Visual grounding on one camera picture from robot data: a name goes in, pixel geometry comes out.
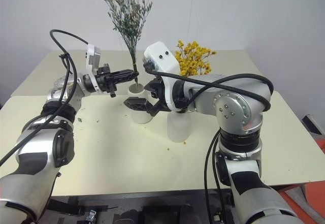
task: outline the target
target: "white vase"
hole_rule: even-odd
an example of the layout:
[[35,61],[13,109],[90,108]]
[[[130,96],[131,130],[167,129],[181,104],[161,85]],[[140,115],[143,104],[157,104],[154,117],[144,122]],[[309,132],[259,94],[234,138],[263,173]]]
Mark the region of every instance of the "white vase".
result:
[[[129,97],[139,97],[148,99],[148,93],[144,89],[143,85],[140,83],[138,83],[138,86],[136,84],[132,84],[128,88],[127,94]],[[145,111],[134,111],[131,109],[129,111],[131,114],[131,118],[135,123],[144,124],[150,122],[152,119],[152,116],[150,116],[150,114]]]
[[178,113],[171,111],[167,116],[167,135],[175,142],[184,142],[191,132],[191,113]]

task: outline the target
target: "flower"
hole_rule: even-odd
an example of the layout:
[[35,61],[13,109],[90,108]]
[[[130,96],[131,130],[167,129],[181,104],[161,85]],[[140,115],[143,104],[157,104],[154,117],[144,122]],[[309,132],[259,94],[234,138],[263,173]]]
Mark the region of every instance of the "flower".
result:
[[217,52],[211,49],[201,47],[196,41],[188,43],[185,48],[184,43],[179,40],[175,58],[179,63],[181,75],[184,77],[193,75],[209,74],[211,72],[210,63],[204,61],[210,55],[215,55]]

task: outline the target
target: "table surface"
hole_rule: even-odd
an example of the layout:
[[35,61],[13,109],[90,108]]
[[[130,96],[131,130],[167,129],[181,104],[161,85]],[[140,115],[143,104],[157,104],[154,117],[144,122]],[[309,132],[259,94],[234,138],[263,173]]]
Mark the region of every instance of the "table surface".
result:
[[[77,71],[86,73],[85,52],[82,50],[69,51]],[[46,95],[53,87],[56,79],[66,74],[65,68],[58,57],[62,52],[50,52],[42,62],[32,71],[25,81],[12,93],[16,95]],[[139,82],[145,85],[153,79],[153,75],[147,74],[142,66],[143,51],[137,52]],[[261,74],[255,64],[251,61],[244,50],[220,50],[216,55],[208,58],[212,73],[233,75],[237,73],[255,73]],[[122,69],[131,69],[130,54],[126,51],[102,51],[100,66],[108,63],[111,71]],[[117,84],[116,94],[127,94],[127,88],[132,84]]]
[[[24,124],[38,115],[45,96],[12,97],[0,110],[0,156],[15,144]],[[218,123],[191,113],[193,131],[182,143],[167,137],[167,113],[135,124],[115,98],[90,96],[82,101],[74,123],[75,158],[61,168],[53,195],[97,195],[203,189],[204,160]],[[262,181],[281,185],[325,180],[325,157],[281,95],[274,92],[264,113]],[[11,157],[0,176],[17,168]],[[208,186],[215,188],[211,163]]]

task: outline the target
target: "white backdrop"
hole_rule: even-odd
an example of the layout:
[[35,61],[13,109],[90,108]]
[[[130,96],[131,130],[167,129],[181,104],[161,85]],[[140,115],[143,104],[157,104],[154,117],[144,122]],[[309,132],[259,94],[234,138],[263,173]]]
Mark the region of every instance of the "white backdrop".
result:
[[[325,128],[325,0],[153,0],[138,49],[197,40],[246,49],[299,117]],[[102,49],[125,50],[102,0],[1,0],[0,102],[52,49],[48,32],[78,34]],[[82,43],[60,37],[68,49]]]

